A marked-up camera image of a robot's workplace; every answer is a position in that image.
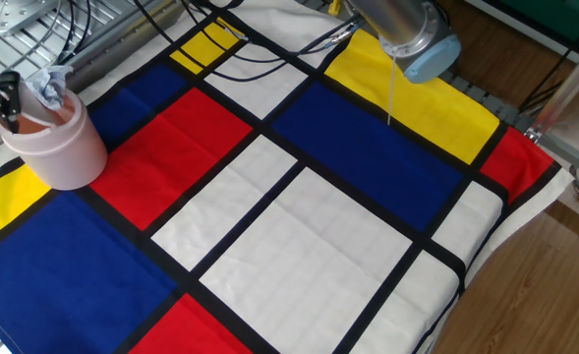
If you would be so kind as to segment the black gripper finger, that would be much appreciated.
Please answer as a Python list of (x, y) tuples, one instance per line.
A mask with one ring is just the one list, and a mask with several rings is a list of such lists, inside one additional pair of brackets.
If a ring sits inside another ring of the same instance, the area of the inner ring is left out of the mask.
[(18, 72), (6, 71), (0, 74), (0, 118), (13, 134), (19, 132), (20, 81)]

